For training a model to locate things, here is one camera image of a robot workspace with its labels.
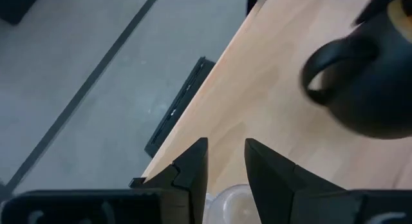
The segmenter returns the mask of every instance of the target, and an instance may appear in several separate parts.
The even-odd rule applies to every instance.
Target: concrete floor
[[[9,182],[146,0],[38,0],[0,23],[0,181]],[[157,0],[15,192],[126,188],[201,56],[213,61],[246,0]]]

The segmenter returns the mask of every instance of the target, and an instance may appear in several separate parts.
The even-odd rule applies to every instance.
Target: wooden table
[[[143,176],[209,138],[208,191],[247,183],[244,141],[255,138],[347,189],[412,188],[412,141],[351,133],[306,99],[305,60],[351,32],[368,0],[260,0]]]

